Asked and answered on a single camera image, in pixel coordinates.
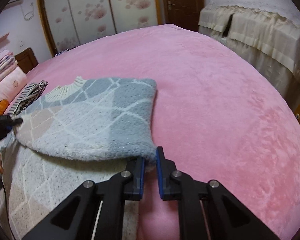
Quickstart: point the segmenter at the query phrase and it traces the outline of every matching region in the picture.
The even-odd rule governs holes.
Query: wooden headboard
[[[38,65],[38,61],[31,48],[27,48],[23,52],[15,55],[15,58],[18,61],[18,66],[26,74]]]

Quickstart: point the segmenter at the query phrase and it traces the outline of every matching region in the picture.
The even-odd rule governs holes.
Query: pink bedspread
[[[202,34],[150,27],[82,45],[39,64],[28,82],[45,93],[83,78],[152,78],[157,146],[194,179],[219,180],[281,239],[300,227],[300,126],[250,64]],[[138,239],[178,239],[176,203],[147,174]]]

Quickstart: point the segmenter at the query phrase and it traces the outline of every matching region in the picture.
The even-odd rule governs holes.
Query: sliding wardrobe door
[[[158,25],[155,0],[110,0],[117,32]]]
[[[57,51],[79,46],[68,0],[44,0],[44,6]]]
[[[109,0],[69,0],[81,44],[115,34]]]

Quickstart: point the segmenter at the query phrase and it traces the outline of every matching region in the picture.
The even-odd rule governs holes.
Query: orange cartoon patch
[[[3,99],[0,101],[0,115],[4,114],[8,106],[9,106],[9,101],[7,99]]]

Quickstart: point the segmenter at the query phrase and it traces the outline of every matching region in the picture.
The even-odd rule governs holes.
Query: metal screw
[[[217,180],[211,180],[209,182],[209,185],[210,185],[210,187],[215,188],[215,187],[219,187],[220,184],[219,184],[219,182]]]
[[[180,177],[182,175],[182,172],[181,171],[173,171],[172,172],[172,176],[177,178],[177,177]]]
[[[86,180],[84,183],[83,183],[83,186],[85,188],[91,188],[93,186],[93,181],[91,180]]]
[[[130,171],[122,171],[121,172],[121,176],[124,178],[130,177],[131,172]]]

